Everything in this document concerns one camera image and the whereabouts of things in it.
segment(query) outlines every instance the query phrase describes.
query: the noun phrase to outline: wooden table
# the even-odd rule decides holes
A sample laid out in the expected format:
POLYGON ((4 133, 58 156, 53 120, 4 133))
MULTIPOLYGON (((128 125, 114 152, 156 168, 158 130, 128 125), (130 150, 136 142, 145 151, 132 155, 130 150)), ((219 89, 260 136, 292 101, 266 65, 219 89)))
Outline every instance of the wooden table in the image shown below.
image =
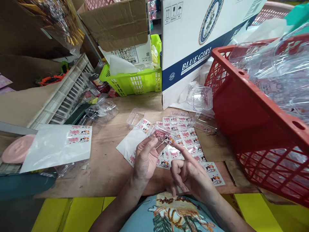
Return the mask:
MULTIPOLYGON (((91 156, 86 163, 85 170, 77 168, 77 176, 71 179, 58 178, 55 186, 37 195, 37 198, 73 198, 73 197, 108 197, 116 196, 131 175, 133 168, 116 150, 116 146, 129 133, 130 128, 126 120, 133 108, 146 110, 145 118, 152 123, 162 121, 162 117, 169 116, 171 111, 162 110, 161 93, 150 92, 143 95, 130 95, 112 99, 118 106, 120 113, 109 123, 104 125, 100 133, 92 137, 91 156)), ((221 173, 225 184, 218 186, 221 194, 254 193, 258 189, 248 182, 236 181, 244 179, 225 137, 218 134, 209 136, 198 131, 197 135, 207 161, 214 161, 221 173)), ((143 195, 154 195, 164 191, 172 182, 170 171, 156 168, 143 195)))

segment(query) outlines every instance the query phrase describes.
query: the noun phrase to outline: green plastic basket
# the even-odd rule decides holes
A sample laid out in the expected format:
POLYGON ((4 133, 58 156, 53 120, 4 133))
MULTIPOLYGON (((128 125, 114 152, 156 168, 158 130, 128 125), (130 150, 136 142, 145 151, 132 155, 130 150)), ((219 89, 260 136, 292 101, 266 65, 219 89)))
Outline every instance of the green plastic basket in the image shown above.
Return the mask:
MULTIPOLYGON (((158 63, 160 64, 160 52, 162 50, 159 35, 151 35, 151 44, 158 51, 158 63)), ((100 74, 100 80, 106 81, 121 96, 129 94, 143 94, 151 91, 160 92, 162 90, 162 69, 145 69, 142 72, 122 73, 110 76, 109 65, 106 64, 100 74)))

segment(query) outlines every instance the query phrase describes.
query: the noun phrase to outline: tin can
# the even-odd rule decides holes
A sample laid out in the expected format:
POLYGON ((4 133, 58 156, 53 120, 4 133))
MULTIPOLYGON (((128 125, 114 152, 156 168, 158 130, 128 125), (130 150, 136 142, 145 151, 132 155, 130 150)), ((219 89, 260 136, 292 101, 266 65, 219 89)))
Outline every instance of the tin can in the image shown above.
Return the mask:
POLYGON ((100 74, 92 74, 89 77, 89 81, 91 81, 101 93, 108 93, 110 90, 110 86, 107 82, 101 81, 99 77, 100 74))

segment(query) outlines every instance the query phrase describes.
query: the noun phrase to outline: person's arm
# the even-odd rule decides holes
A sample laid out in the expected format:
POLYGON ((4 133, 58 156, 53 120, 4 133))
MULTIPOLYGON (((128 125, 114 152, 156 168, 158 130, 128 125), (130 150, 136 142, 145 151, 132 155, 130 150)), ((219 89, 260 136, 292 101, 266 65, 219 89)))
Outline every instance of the person's arm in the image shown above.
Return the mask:
POLYGON ((220 195, 203 167, 181 145, 173 143, 185 160, 173 160, 171 173, 175 185, 172 186, 172 194, 176 195, 176 185, 183 191, 185 186, 194 197, 204 203, 218 226, 224 231, 255 231, 247 224, 232 206, 220 195))
POLYGON ((159 157, 155 150, 157 138, 147 138, 136 148, 132 176, 115 200, 100 214, 89 232, 119 231, 134 212, 150 178, 153 176, 159 157))

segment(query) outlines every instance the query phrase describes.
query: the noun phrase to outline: hand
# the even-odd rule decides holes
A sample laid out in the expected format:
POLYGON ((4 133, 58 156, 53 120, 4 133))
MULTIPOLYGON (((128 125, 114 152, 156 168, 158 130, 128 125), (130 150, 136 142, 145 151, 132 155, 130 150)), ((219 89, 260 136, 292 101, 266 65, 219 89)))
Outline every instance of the hand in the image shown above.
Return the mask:
POLYGON ((135 178, 149 181, 153 176, 159 158, 155 148, 157 143, 157 138, 148 137, 137 145, 133 173, 135 178))
POLYGON ((176 195, 178 185, 184 192, 187 187, 196 199, 205 204, 215 203, 220 194, 203 167, 182 145, 175 142, 172 146, 184 157, 184 160, 175 159, 171 163, 171 173, 174 179, 173 196, 176 195))

